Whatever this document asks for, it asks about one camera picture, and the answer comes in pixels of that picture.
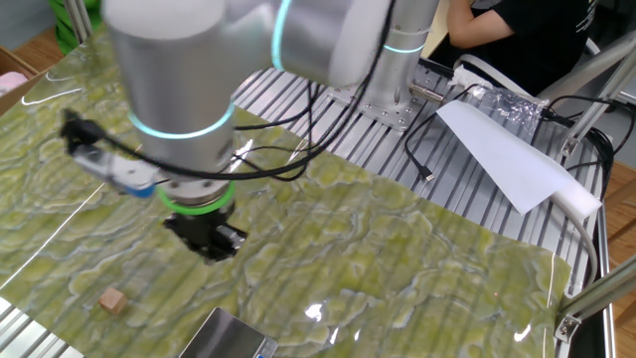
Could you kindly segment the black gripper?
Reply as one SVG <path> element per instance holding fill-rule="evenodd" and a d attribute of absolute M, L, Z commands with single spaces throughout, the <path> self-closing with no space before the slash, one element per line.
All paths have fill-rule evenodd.
<path fill-rule="evenodd" d="M 163 226 L 210 265 L 234 257 L 247 238 L 247 232 L 227 224 L 234 210 L 231 203 L 202 215 L 172 213 Z"/>

